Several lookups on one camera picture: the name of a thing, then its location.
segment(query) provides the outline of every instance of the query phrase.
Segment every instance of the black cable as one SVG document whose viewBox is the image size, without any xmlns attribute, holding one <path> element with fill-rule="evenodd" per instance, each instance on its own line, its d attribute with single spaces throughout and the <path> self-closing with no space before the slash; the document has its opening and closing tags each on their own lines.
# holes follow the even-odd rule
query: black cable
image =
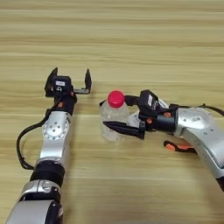
<svg viewBox="0 0 224 224">
<path fill-rule="evenodd" d="M 36 128 L 42 127 L 43 124 L 47 121 L 47 119 L 49 118 L 49 115 L 56 109 L 56 107 L 58 106 L 58 104 L 61 102 L 63 98 L 63 95 L 54 103 L 54 105 L 47 111 L 45 117 L 40 121 L 37 122 L 29 127 L 27 127 L 26 129 L 24 129 L 19 136 L 17 137 L 17 157 L 19 160 L 19 163 L 22 165 L 22 167 L 26 170 L 34 170 L 34 166 L 28 164 L 27 162 L 25 162 L 25 158 L 23 157 L 22 153 L 21 153 L 21 149 L 20 149 L 20 141 L 21 138 L 27 134 L 29 131 L 31 130 L 35 130 Z"/>
<path fill-rule="evenodd" d="M 180 108 L 184 108 L 184 109 L 189 109 L 189 108 L 193 108 L 193 107 L 190 107 L 190 106 L 174 106 L 174 107 L 171 107 L 171 108 L 162 108 L 158 111 L 159 114 L 163 114 L 165 112 L 173 112 L 177 109 L 180 109 Z M 203 109 L 211 109 L 215 112 L 217 112 L 218 114 L 224 116 L 224 111 L 220 108 L 216 108 L 216 107 L 212 107 L 212 106 L 207 106 L 205 103 L 196 107 L 196 108 L 203 108 Z"/>
<path fill-rule="evenodd" d="M 224 116 L 224 110 L 222 110 L 220 108 L 212 107 L 212 106 L 207 106 L 205 103 L 203 103 L 202 105 L 200 105 L 199 108 L 211 109 L 211 110 L 219 113 L 220 115 Z"/>
</svg>

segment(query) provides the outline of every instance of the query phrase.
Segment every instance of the wood grain surface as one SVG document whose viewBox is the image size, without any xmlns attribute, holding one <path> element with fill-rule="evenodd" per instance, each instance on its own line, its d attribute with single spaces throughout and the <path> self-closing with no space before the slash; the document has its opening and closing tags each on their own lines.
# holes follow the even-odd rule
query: wood grain surface
<svg viewBox="0 0 224 224">
<path fill-rule="evenodd" d="M 44 85 L 59 67 L 77 88 L 87 68 L 94 83 L 75 107 L 65 224 L 224 223 L 224 194 L 199 158 L 163 147 L 180 140 L 147 133 L 108 143 L 98 108 L 112 89 L 147 88 L 168 102 L 224 108 L 223 25 L 222 0 L 0 0 L 0 222 L 31 176 L 17 136 L 52 105 Z M 41 137 L 24 138 L 31 163 Z"/>
</svg>

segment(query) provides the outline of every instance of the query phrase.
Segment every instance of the orange part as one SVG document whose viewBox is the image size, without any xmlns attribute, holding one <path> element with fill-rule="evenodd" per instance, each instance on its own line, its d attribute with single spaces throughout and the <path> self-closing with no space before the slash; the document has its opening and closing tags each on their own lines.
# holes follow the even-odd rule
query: orange part
<svg viewBox="0 0 224 224">
<path fill-rule="evenodd" d="M 167 148 L 167 149 L 170 150 L 170 151 L 175 151 L 175 150 L 176 150 L 176 149 L 175 149 L 175 146 L 172 145 L 172 144 L 170 144 L 170 143 L 168 143 L 168 144 L 165 146 L 165 148 Z"/>
<path fill-rule="evenodd" d="M 148 123 L 148 124 L 152 124 L 152 119 L 151 118 L 148 118 L 147 120 L 146 120 L 146 122 Z"/>
<path fill-rule="evenodd" d="M 171 116 L 172 116 L 172 114 L 171 114 L 171 113 L 169 113 L 169 112 L 164 112 L 164 116 L 165 116 L 165 117 L 167 117 L 167 118 L 169 118 L 169 117 L 171 117 Z"/>
<path fill-rule="evenodd" d="M 61 101 L 58 105 L 58 108 L 62 108 L 63 107 L 63 101 Z"/>
<path fill-rule="evenodd" d="M 189 148 L 192 148 L 190 144 L 179 144 L 178 147 L 183 151 L 187 151 Z"/>
</svg>

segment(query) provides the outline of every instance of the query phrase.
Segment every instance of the red bottle cap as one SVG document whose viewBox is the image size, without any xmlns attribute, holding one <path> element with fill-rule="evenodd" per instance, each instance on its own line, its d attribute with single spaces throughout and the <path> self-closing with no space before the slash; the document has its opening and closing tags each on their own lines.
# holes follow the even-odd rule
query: red bottle cap
<svg viewBox="0 0 224 224">
<path fill-rule="evenodd" d="M 119 109 L 124 104 L 124 95 L 121 91 L 115 90 L 108 95 L 108 104 L 111 108 Z"/>
</svg>

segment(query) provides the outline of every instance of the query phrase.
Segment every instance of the plastic bottle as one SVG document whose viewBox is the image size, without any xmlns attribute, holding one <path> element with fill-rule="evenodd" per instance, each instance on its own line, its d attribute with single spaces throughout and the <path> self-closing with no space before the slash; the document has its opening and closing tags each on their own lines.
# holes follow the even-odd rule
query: plastic bottle
<svg viewBox="0 0 224 224">
<path fill-rule="evenodd" d="M 101 105 L 101 133 L 110 141 L 120 140 L 122 135 L 105 126 L 102 122 L 127 123 L 130 112 L 121 91 L 112 91 Z"/>
</svg>

